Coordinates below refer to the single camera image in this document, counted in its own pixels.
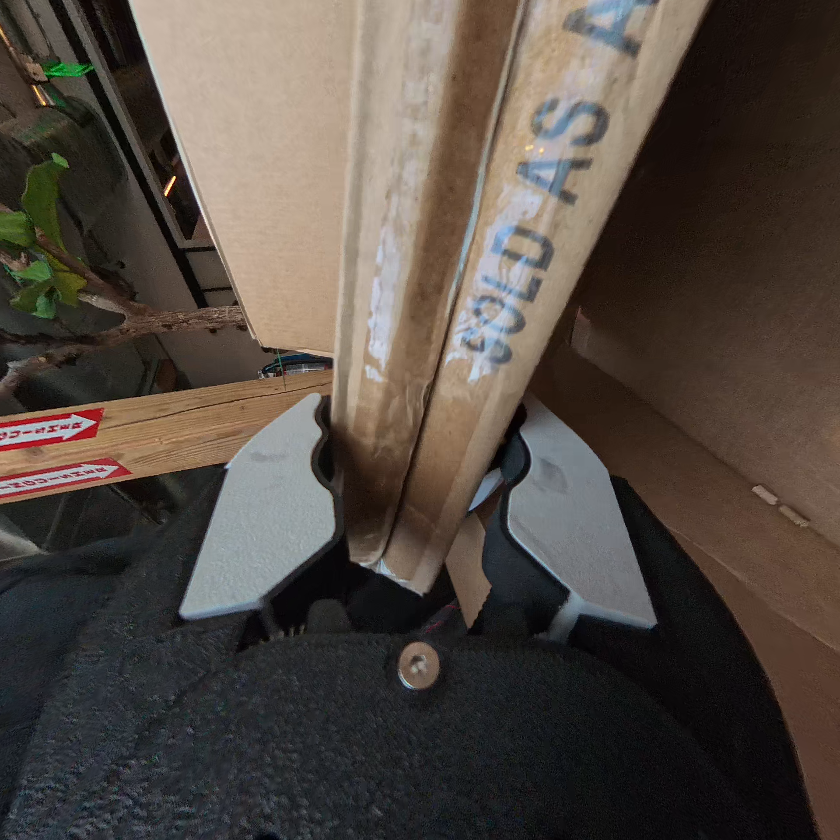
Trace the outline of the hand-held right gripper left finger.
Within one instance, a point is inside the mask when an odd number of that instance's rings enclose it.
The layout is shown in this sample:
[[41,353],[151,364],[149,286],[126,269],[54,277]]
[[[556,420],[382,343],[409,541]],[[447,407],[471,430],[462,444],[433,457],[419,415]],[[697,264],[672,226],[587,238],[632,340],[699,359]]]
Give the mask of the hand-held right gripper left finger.
[[178,615],[188,623],[257,615],[272,631],[308,624],[345,565],[333,482],[331,399],[302,398],[227,464]]

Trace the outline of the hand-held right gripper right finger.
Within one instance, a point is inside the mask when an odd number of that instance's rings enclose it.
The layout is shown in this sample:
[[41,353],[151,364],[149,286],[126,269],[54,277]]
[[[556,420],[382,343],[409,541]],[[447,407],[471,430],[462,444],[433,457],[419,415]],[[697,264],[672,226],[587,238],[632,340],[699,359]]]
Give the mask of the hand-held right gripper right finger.
[[533,394],[512,426],[475,497],[500,492],[481,554],[490,591],[473,633],[562,644],[583,618],[652,631],[655,608],[606,467]]

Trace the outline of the brown cardboard box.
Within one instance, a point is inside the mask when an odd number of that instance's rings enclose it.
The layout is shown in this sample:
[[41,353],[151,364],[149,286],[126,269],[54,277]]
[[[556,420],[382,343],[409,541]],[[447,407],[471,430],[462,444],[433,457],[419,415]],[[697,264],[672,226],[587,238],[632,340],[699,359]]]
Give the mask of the brown cardboard box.
[[131,2],[263,344],[416,588],[537,396],[729,600],[838,838],[838,2]]

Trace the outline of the wooden beam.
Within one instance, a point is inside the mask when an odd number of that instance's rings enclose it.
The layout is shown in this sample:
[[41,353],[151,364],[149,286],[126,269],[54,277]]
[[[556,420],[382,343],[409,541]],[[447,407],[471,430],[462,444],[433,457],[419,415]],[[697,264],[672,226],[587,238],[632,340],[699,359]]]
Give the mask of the wooden beam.
[[[130,477],[64,491],[68,492],[221,465],[262,428],[309,394],[330,394],[332,378],[331,371],[309,372],[283,379],[238,382],[3,416],[2,422],[7,422],[104,408],[94,438],[2,452],[1,478],[103,458],[115,459],[133,473]],[[2,504],[58,493],[63,492],[21,497]]]

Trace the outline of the red arrow sticker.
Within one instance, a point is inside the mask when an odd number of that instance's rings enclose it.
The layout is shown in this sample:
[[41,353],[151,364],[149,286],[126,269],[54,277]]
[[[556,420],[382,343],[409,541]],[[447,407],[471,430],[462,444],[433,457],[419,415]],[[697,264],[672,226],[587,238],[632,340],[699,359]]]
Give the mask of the red arrow sticker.
[[1,422],[1,451],[39,448],[95,438],[104,408],[37,416]]
[[133,473],[113,458],[95,458],[1,478],[1,501],[64,492],[80,485],[130,477]]

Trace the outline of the green leafy plant branch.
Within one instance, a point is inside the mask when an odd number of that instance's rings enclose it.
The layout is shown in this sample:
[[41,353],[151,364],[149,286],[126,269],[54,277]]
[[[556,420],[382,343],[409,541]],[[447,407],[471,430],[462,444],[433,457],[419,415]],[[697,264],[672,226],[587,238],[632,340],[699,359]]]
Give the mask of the green leafy plant branch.
[[43,321],[54,321],[60,307],[86,304],[119,321],[109,329],[71,337],[2,329],[2,347],[35,348],[28,357],[4,360],[2,399],[14,397],[27,381],[73,365],[80,358],[153,335],[245,329],[238,305],[164,311],[140,303],[101,276],[65,246],[58,205],[60,180],[68,161],[53,153],[26,174],[18,209],[2,205],[2,271],[15,284],[8,306]]

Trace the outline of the black metal frame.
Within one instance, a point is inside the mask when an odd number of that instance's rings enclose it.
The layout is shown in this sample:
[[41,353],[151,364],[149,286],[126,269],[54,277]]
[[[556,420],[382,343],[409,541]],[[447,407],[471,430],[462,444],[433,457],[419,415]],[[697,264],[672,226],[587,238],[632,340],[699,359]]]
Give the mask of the black metal frame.
[[236,306],[165,112],[130,2],[50,2],[85,79],[199,308]]

